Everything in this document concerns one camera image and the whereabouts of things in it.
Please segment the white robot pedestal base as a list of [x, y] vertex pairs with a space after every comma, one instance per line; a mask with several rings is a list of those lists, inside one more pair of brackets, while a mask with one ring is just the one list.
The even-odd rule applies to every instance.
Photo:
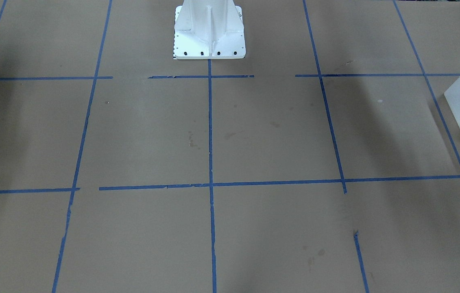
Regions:
[[174, 59], [246, 56], [242, 8], [233, 0], [185, 0], [175, 8]]

